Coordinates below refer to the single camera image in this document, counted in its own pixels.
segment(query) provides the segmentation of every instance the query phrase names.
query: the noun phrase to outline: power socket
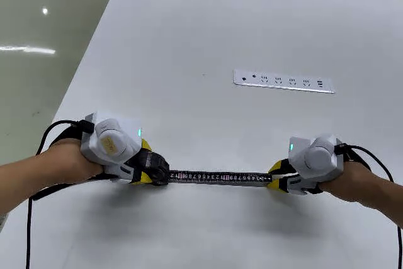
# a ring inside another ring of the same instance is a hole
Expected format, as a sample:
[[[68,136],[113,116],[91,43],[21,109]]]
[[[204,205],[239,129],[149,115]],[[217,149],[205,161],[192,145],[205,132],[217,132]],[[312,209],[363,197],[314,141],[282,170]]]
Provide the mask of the power socket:
[[[235,69],[234,83],[237,85],[259,86],[262,88],[281,88],[330,94],[335,93],[332,81],[329,78],[323,77],[292,76],[271,72],[254,72]]]

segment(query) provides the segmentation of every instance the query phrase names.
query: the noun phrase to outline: yellow label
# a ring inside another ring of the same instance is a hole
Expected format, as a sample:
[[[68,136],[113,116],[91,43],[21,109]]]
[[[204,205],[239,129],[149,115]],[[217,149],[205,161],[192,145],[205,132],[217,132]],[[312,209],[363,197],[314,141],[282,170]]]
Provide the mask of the yellow label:
[[[103,146],[103,149],[109,155],[113,155],[113,154],[116,154],[118,152],[118,149],[116,148],[115,143],[113,143],[112,138],[109,137],[109,136],[101,139],[101,144]]]

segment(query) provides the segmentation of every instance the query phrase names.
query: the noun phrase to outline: white table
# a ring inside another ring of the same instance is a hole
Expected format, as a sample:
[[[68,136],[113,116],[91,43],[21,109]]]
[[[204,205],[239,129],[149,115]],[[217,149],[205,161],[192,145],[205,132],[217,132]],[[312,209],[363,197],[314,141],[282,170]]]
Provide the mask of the white table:
[[[330,132],[402,182],[401,16],[403,0],[110,0],[55,120],[141,118],[172,169],[265,171],[291,135]],[[336,94],[235,86],[233,69],[330,77]],[[0,268],[24,267],[25,220],[24,203],[0,235]],[[325,193],[105,181],[34,204],[31,260],[378,269],[396,267],[397,241],[382,214]]]

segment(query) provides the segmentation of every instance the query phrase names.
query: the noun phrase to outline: hand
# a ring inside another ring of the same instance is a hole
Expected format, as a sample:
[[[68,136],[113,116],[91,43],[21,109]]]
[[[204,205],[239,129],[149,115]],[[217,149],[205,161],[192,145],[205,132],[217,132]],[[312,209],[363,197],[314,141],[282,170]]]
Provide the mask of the hand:
[[[341,176],[319,184],[319,188],[348,202],[363,202],[371,194],[379,177],[357,162],[345,162]]]
[[[101,165],[81,154],[80,145],[80,140],[62,139],[41,154],[50,161],[47,171],[50,185],[81,183],[102,173]]]

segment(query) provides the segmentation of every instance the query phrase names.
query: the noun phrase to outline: floor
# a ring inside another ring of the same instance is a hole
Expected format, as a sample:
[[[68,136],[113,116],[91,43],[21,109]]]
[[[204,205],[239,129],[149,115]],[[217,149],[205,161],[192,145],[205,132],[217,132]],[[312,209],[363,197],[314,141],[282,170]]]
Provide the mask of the floor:
[[[0,0],[0,164],[35,153],[107,2]]]

